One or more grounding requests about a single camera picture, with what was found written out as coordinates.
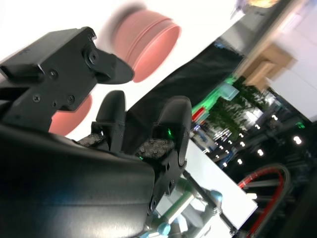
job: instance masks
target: red hose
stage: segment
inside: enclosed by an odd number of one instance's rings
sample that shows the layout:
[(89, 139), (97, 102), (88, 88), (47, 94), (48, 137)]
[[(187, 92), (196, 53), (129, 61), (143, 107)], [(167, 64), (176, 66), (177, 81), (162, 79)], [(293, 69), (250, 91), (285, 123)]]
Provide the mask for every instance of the red hose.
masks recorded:
[(253, 179), (256, 179), (260, 176), (267, 175), (267, 174), (278, 174), (279, 177), (279, 185), (277, 189), (275, 190), (275, 193), (273, 195), (272, 201), (265, 207), (264, 212), (258, 217), (256, 222), (252, 225), (250, 232), (247, 236), (249, 238), (254, 232), (258, 229), (259, 225), (262, 223), (263, 219), (266, 217), (266, 215), (270, 212), (272, 206), (275, 204), (277, 199), (279, 198), (282, 190), (283, 190), (283, 185), (284, 185), (284, 178), (280, 171), (274, 167), (268, 167), (260, 171), (255, 171), (254, 173), (250, 174), (249, 176), (245, 177), (239, 184), (238, 186), (240, 188), (243, 188), (245, 185), (250, 183)]

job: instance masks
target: pink bowl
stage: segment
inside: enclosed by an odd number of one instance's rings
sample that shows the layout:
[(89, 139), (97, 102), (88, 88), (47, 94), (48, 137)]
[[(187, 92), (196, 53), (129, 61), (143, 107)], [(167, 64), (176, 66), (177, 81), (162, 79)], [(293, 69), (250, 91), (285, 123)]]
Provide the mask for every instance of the pink bowl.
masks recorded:
[(140, 10), (119, 25), (113, 45), (118, 57), (135, 71), (134, 82), (150, 76), (166, 59), (180, 35), (180, 27), (168, 17)]
[(92, 96), (89, 95), (74, 112), (56, 112), (52, 117), (49, 132), (66, 136), (75, 129), (88, 114), (92, 105)]

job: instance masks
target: black curtain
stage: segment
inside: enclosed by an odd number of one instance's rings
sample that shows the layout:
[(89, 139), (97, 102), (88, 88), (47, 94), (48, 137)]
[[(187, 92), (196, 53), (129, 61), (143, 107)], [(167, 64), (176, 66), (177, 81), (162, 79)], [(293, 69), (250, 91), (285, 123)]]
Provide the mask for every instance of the black curtain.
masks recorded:
[(122, 150), (126, 154), (134, 154), (151, 136), (153, 122), (158, 120), (169, 98), (186, 96), (195, 106), (223, 82), (241, 60), (242, 57), (235, 52), (211, 44), (193, 60), (171, 73), (128, 110)]

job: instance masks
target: textured rubber pad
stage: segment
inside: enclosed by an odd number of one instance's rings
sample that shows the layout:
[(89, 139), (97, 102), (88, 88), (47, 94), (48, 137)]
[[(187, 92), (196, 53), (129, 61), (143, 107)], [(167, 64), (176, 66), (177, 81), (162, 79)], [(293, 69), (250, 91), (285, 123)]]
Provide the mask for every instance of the textured rubber pad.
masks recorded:
[(174, 148), (174, 142), (172, 140), (162, 139), (148, 139), (139, 148), (139, 151), (135, 154), (136, 156), (143, 158), (159, 159), (168, 151)]

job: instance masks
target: green light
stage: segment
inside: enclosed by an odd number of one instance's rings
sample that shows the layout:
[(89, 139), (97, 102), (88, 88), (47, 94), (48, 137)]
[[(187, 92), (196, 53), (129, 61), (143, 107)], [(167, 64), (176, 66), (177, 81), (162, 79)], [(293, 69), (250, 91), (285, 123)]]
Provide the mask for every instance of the green light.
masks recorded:
[(172, 135), (172, 132), (171, 132), (170, 129), (167, 130), (167, 133), (168, 133), (168, 137), (169, 137), (170, 139), (172, 139), (172, 138), (173, 138), (173, 135)]
[(296, 123), (296, 125), (298, 126), (299, 129), (304, 129), (305, 128), (305, 126), (304, 126), (304, 124), (302, 122), (298, 122), (298, 123)]

